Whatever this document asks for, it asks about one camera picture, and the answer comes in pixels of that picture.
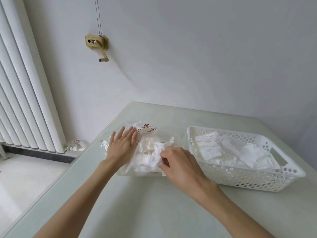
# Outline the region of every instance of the light green tabletop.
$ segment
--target light green tabletop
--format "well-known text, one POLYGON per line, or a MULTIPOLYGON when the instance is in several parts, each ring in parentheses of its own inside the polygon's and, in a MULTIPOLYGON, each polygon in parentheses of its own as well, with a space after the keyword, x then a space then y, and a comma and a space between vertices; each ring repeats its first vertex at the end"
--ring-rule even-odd
MULTIPOLYGON (((105 159, 101 140, 140 120, 177 136, 188 149, 187 127, 201 126, 261 134, 301 166, 307 177, 279 193, 221 186, 246 213, 276 237, 317 236, 317 172, 258 119, 132 102, 76 159, 5 237, 32 237, 105 159)), ((80 237, 230 237, 225 228, 165 177, 113 176, 102 191, 80 237)))

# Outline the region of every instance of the baseboard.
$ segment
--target baseboard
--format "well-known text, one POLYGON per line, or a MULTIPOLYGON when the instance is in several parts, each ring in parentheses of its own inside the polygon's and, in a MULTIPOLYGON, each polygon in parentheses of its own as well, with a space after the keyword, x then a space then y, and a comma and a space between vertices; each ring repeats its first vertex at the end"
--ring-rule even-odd
POLYGON ((75 157, 59 155, 56 153, 49 153, 45 151, 36 151, 36 150, 30 150, 26 148, 18 148, 13 146, 6 146, 6 145, 3 145, 2 147, 4 151, 8 153, 31 156, 31 157, 45 159, 45 160, 53 160, 53 161, 58 161, 58 162, 63 162, 68 164, 73 162, 73 160, 75 159, 75 157))

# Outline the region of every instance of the clear plastic bag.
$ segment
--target clear plastic bag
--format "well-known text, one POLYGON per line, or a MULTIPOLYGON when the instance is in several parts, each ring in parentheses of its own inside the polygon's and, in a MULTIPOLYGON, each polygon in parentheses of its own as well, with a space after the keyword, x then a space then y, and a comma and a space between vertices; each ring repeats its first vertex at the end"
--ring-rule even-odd
MULTIPOLYGON (((159 165, 162 164, 160 153, 167 146, 173 145, 174 137, 155 125, 143 124, 141 121, 125 126, 137 128, 137 148, 130 162, 122 166, 117 174, 121 176, 149 176, 153 174, 165 176, 159 168, 159 165)), ((105 154, 107 154, 108 146, 108 140, 104 140, 101 144, 105 154)))

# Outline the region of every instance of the white radiator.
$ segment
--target white radiator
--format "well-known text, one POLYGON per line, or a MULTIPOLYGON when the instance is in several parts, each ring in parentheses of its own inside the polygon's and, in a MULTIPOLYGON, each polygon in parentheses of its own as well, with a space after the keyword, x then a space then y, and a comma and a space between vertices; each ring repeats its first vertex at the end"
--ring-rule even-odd
POLYGON ((58 153, 67 146, 22 0, 0 0, 0 142, 58 153))

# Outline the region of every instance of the hand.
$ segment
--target hand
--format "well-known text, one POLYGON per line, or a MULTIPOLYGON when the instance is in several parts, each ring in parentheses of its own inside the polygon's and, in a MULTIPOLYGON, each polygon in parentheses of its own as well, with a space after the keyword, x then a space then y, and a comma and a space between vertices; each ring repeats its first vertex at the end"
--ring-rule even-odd
POLYGON ((110 142, 107 150, 106 162, 111 162, 116 168, 120 168, 126 163, 129 163, 136 149, 138 132, 135 127, 130 127, 126 132, 123 132, 125 127, 122 127, 114 138, 116 132, 113 131, 110 137, 110 142))
POLYGON ((160 165, 160 168, 167 178, 197 202, 203 193, 215 193, 220 190, 215 182, 204 175, 195 157, 188 150, 180 147, 167 147, 165 151, 161 152, 161 157, 163 164, 160 165))

